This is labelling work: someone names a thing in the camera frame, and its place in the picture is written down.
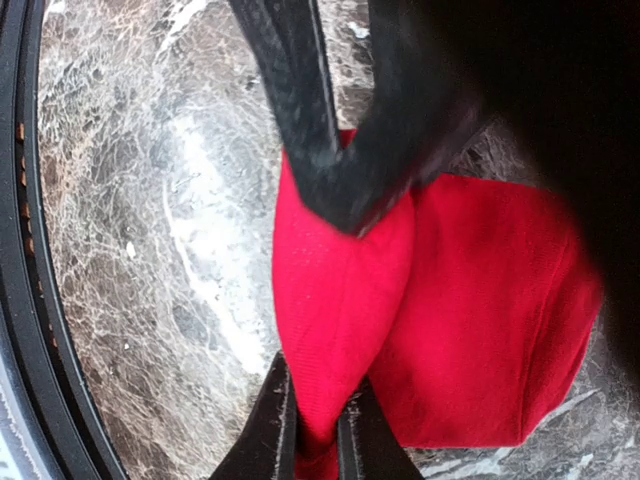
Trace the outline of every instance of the fabric fold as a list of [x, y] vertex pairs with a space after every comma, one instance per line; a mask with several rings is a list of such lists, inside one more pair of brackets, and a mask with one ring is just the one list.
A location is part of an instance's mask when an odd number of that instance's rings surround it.
[[286, 158], [273, 286], [315, 479], [337, 476], [335, 423], [367, 373], [403, 446], [521, 444], [566, 397], [602, 302], [550, 192], [443, 175], [355, 239], [304, 208]]

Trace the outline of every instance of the black frame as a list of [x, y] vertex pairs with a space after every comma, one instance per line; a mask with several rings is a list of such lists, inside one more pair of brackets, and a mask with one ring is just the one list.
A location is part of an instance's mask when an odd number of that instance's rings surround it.
[[0, 2], [2, 367], [51, 477], [126, 479], [74, 351], [49, 251], [37, 138], [44, 8]]

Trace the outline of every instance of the marble surface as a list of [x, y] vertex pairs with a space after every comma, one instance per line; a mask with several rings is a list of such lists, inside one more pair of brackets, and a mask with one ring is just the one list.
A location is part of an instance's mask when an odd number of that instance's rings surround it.
[[[366, 4], [320, 4], [351, 127], [372, 87]], [[39, 83], [57, 280], [104, 423], [132, 479], [207, 478], [278, 348], [279, 141], [255, 62], [223, 0], [51, 0]], [[499, 123], [454, 170], [538, 182]], [[637, 478], [627, 387], [598, 327], [524, 447], [411, 455], [437, 480]]]

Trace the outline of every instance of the black clip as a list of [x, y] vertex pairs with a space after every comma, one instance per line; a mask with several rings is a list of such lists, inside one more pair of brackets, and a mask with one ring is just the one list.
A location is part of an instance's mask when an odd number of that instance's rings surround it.
[[434, 180], [484, 124], [422, 0], [369, 0], [373, 103], [342, 148], [315, 0], [229, 0], [262, 73], [303, 202], [362, 234], [414, 182]]
[[[278, 353], [253, 411], [210, 480], [294, 480], [297, 408], [291, 375]], [[340, 480], [419, 480], [367, 379], [338, 420]]]

